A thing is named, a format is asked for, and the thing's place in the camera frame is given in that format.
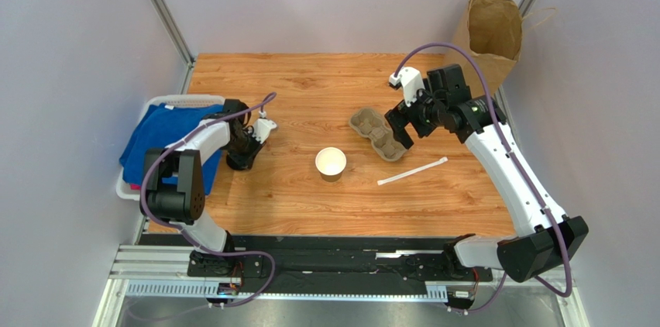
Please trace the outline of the black plastic cup lid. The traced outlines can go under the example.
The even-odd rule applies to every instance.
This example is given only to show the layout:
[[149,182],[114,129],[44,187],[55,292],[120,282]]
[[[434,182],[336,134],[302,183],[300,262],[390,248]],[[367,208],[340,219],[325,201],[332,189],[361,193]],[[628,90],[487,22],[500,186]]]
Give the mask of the black plastic cup lid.
[[232,170],[250,170],[253,167],[254,157],[237,153],[227,153],[226,163]]

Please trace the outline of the brown paper coffee cup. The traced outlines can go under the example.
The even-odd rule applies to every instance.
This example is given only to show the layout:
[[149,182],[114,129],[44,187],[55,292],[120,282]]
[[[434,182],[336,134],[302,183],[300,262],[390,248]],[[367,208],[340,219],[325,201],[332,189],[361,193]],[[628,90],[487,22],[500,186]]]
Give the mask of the brown paper coffee cup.
[[315,167],[321,179],[326,182],[338,181],[347,164],[346,155],[336,147],[326,147],[315,157]]

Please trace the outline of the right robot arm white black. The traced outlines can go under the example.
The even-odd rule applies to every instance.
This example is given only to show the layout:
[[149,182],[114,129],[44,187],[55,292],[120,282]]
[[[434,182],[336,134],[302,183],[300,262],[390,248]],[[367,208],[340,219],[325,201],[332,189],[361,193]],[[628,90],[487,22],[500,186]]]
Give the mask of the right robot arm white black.
[[569,257],[575,255],[589,232],[586,221],[568,216],[542,186],[520,155],[504,113],[492,98],[472,96],[458,64],[425,76],[403,67],[388,84],[403,91],[385,115],[395,140],[407,150],[413,146],[407,125],[420,138],[439,128],[455,134],[489,175],[514,224],[512,237],[458,237],[445,247],[451,264],[492,267],[522,283],[562,265],[562,244]]

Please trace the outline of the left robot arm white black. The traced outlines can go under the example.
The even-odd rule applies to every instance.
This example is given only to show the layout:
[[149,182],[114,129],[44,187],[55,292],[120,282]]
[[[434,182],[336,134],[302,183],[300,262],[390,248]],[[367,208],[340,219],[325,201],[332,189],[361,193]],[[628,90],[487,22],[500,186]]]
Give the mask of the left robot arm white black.
[[180,139],[146,151],[140,186],[140,211],[159,225],[177,230],[193,247],[191,259],[232,268],[242,256],[231,234],[205,210],[203,166],[218,151],[233,170],[250,170],[277,124],[264,104],[249,107],[238,99],[204,114]]

